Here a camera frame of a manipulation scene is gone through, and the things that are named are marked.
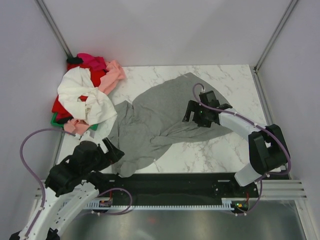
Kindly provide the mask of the grey t shirt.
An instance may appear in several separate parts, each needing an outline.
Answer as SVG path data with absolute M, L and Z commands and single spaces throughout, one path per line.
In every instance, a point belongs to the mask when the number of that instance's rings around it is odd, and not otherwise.
M 183 122 L 197 83 L 214 91 L 221 104 L 228 102 L 213 86 L 189 72 L 146 90 L 132 103 L 123 101 L 115 106 L 117 118 L 108 139 L 124 156 L 111 166 L 114 174 L 130 177 L 158 160 L 173 144 L 203 142 L 231 133 L 215 123 L 207 128 Z

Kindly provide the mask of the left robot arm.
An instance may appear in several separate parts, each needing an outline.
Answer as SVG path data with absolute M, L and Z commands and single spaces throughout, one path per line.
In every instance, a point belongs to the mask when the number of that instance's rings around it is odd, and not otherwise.
M 110 185 L 101 171 L 124 155 L 108 138 L 102 143 L 81 141 L 71 155 L 51 168 L 41 186 L 41 203 L 32 220 L 10 239 L 59 240 L 85 205 L 109 193 Z

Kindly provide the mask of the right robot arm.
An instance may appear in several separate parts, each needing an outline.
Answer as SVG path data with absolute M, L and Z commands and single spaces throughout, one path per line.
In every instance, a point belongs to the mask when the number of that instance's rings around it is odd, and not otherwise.
M 261 126 L 238 113 L 228 103 L 221 104 L 211 90 L 201 92 L 195 100 L 189 100 L 183 117 L 199 127 L 209 128 L 214 123 L 228 128 L 248 143 L 249 163 L 235 173 L 235 181 L 229 184 L 229 191 L 235 197 L 247 191 L 247 185 L 261 180 L 274 169 L 288 165 L 290 155 L 281 128 L 272 124 Z

